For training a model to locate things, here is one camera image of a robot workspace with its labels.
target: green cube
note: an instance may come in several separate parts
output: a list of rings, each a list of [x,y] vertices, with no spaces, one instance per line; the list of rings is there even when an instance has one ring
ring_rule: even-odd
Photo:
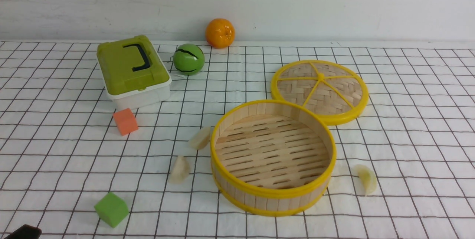
[[[109,192],[94,206],[95,212],[105,223],[116,227],[129,214],[129,208],[124,200]]]

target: yellow spoke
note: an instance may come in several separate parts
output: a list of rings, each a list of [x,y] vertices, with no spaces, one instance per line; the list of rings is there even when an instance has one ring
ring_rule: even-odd
[[[285,78],[279,78],[279,80],[318,80],[316,77],[285,77]]]
[[[312,62],[309,62],[309,64],[314,68],[315,73],[317,73],[317,75],[318,75],[318,69],[317,69],[317,67],[316,67],[315,65],[313,65]]]
[[[331,79],[331,78],[355,78],[354,76],[330,76],[324,77],[324,79]]]
[[[317,83],[315,84],[315,86],[312,88],[312,90],[310,91],[310,93],[308,94],[307,96],[307,99],[305,99],[305,102],[302,104],[303,107],[305,107],[305,105],[307,104],[308,100],[310,100],[310,97],[312,97],[312,95],[314,94],[315,90],[317,89],[317,85],[320,83],[320,80],[317,81]]]
[[[350,104],[350,102],[348,102],[348,100],[346,100],[346,98],[341,95],[341,93],[335,89],[333,86],[331,86],[330,84],[328,84],[325,80],[322,81],[325,85],[327,85],[328,87],[330,87],[330,89],[332,89],[334,92],[336,92],[336,94],[338,94],[339,97],[341,97],[343,99],[343,101],[345,101],[351,108],[354,108],[354,106],[352,104]]]

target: black handle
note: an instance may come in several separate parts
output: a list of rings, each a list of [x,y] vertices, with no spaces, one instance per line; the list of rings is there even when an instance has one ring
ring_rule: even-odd
[[[147,56],[147,54],[145,53],[144,48],[142,48],[142,46],[141,46],[140,44],[138,44],[138,43],[134,43],[134,44],[130,44],[130,45],[124,46],[124,48],[132,47],[132,46],[137,47],[137,49],[138,49],[139,52],[140,52],[140,55],[142,56],[142,59],[144,60],[144,64],[143,64],[143,65],[138,66],[137,68],[132,68],[132,71],[136,72],[136,71],[140,71],[140,70],[144,70],[144,69],[149,68],[149,67],[150,67],[150,60],[148,59],[148,56]]]
[[[5,239],[38,239],[40,235],[41,229],[25,224],[9,234]]]

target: white wall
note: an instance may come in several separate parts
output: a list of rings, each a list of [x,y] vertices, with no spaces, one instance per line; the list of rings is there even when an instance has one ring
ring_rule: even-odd
[[[236,40],[475,40],[475,0],[0,0],[0,38],[203,40],[224,17]]]

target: box lid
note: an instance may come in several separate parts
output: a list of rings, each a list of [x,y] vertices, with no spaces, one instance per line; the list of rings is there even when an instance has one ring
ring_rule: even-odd
[[[357,118],[369,99],[368,88],[353,71],[320,60],[304,60],[280,68],[273,76],[271,94],[307,108],[327,125]]]
[[[150,40],[143,35],[100,44],[97,61],[111,95],[141,91],[170,78]]]

